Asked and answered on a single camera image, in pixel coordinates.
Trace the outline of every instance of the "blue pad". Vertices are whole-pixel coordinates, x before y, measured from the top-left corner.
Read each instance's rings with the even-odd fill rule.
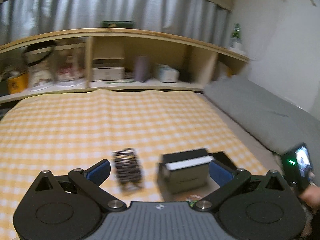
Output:
[[[95,185],[100,186],[109,177],[110,171],[110,162],[104,159],[87,169],[84,176]]]
[[[234,178],[232,170],[226,166],[223,168],[221,163],[217,160],[212,160],[209,163],[209,174],[211,179],[213,179],[220,187]]]

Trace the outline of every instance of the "white wall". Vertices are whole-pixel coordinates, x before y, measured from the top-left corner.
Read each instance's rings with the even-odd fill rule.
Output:
[[[236,0],[251,61],[244,74],[279,97],[310,111],[320,82],[320,0]]]

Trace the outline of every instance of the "silver bolt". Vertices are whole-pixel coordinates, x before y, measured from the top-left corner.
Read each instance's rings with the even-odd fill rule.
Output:
[[[196,206],[201,209],[207,209],[207,208],[210,208],[212,206],[212,204],[211,204],[211,202],[209,202],[207,200],[200,200],[200,201],[196,202]]]
[[[114,209],[121,208],[123,205],[124,205],[124,203],[118,199],[110,200],[108,202],[108,206],[110,208],[114,208]]]

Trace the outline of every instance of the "hand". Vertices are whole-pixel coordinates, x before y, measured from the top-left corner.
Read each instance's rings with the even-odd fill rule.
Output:
[[[314,211],[320,209],[320,187],[309,185],[300,198]]]

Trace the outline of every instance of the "white logo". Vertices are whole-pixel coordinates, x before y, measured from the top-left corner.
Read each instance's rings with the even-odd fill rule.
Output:
[[[156,208],[157,208],[158,210],[164,209],[164,205],[162,205],[162,204],[156,205]]]

